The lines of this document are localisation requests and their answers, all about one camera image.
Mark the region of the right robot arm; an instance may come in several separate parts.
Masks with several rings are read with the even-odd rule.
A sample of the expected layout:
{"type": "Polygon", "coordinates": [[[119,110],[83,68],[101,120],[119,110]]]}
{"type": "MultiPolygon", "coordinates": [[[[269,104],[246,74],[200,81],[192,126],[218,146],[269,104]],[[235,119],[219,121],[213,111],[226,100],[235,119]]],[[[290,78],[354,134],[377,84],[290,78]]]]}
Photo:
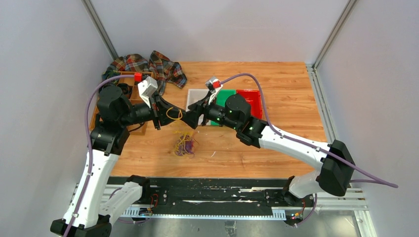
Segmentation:
{"type": "Polygon", "coordinates": [[[283,186],[279,199],[294,206],[307,195],[326,192],[343,197],[348,189],[354,161],[346,145],[334,140],[317,142],[285,132],[267,121],[251,115],[251,105],[240,94],[226,99],[223,106],[210,100],[211,93],[188,105],[187,113],[198,125],[199,118],[209,119],[236,131],[245,145],[278,151],[314,168],[302,176],[291,176],[283,186]]]}

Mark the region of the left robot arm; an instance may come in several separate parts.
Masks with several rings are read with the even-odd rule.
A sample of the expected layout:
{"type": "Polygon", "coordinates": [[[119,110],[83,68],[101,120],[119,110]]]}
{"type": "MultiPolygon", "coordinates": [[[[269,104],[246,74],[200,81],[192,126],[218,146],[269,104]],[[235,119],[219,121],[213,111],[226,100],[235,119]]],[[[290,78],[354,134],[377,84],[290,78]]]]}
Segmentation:
{"type": "Polygon", "coordinates": [[[63,237],[108,237],[112,226],[134,202],[151,199],[150,181],[133,175],[110,199],[102,202],[109,176],[130,135],[128,127],[152,121],[156,128],[188,113],[153,92],[148,103],[133,105],[117,86],[99,93],[99,117],[87,131],[88,152],[79,186],[64,217],[54,220],[50,231],[63,237]]]}

